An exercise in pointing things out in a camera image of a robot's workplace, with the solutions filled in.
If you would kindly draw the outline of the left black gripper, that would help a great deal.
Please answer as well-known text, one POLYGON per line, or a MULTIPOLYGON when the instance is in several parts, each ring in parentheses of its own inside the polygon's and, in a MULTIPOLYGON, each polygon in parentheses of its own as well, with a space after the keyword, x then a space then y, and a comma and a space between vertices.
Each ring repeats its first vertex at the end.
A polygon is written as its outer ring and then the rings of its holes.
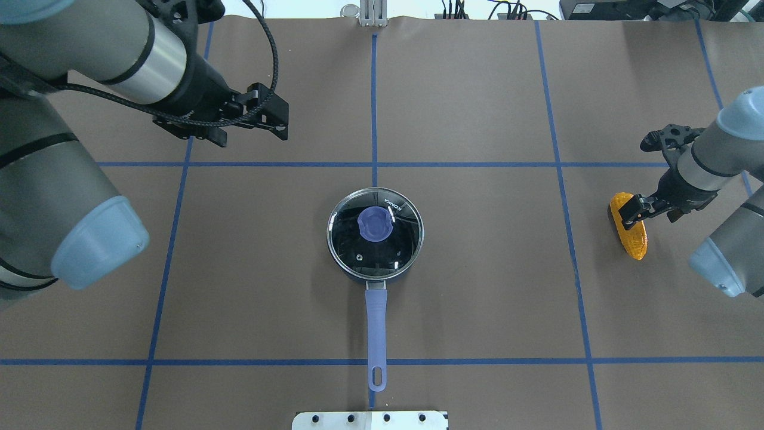
MULTIPOLYGON (((221 74, 199 54, 189 58, 186 71, 179 87, 167 98, 153 104, 153 108, 194 121, 220 122, 238 118, 244 114, 241 104, 234 98, 238 93, 229 88, 221 74)), ((266 130, 279 139, 288 139, 288 125, 275 124, 289 122, 289 104, 273 92, 267 85, 254 82, 246 92, 247 112, 260 110, 247 120, 232 123, 243 130, 266 130)), ((168 131, 179 139, 208 140, 213 144, 226 144, 227 134, 221 126, 198 126, 180 124, 157 115, 152 117, 153 124, 168 131)))

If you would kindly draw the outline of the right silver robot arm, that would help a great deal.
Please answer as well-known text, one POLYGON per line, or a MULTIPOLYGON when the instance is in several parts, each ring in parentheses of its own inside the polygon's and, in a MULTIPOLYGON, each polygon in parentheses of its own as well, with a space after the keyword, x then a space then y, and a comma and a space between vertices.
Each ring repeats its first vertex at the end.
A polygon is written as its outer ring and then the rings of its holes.
MULTIPOLYGON (((731 180, 748 174, 762 181, 762 87, 742 91, 707 127, 668 124, 650 131, 639 147, 659 152, 667 164, 657 190, 618 193, 609 215, 622 247, 641 260, 647 251, 646 220, 666 215, 676 222, 705 210, 731 180)), ((728 297, 762 299, 762 188, 755 190, 699 242, 688 264, 728 297)))

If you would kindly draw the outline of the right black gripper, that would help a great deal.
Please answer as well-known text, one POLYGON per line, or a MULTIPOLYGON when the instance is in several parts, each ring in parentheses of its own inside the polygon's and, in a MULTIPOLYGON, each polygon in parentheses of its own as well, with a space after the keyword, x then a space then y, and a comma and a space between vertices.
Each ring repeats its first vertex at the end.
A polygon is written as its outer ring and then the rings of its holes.
POLYGON ((663 213, 674 223, 683 215, 703 210, 715 198, 717 191, 698 189, 682 179, 677 170, 668 170, 658 181, 655 198, 633 194, 619 208, 620 225, 630 231, 639 222, 663 213))

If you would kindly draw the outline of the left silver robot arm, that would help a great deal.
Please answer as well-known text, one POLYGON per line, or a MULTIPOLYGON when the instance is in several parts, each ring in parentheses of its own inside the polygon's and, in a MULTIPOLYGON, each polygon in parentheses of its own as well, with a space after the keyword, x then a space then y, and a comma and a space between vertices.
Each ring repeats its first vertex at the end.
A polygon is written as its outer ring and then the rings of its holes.
POLYGON ((79 290, 150 243, 126 196, 57 111, 50 96, 77 92, 150 115, 179 139, 226 147, 226 128, 288 137, 276 94, 278 48, 264 14, 269 85, 229 87, 198 52, 200 25, 221 1, 2 2, 2 309, 58 281, 79 290))

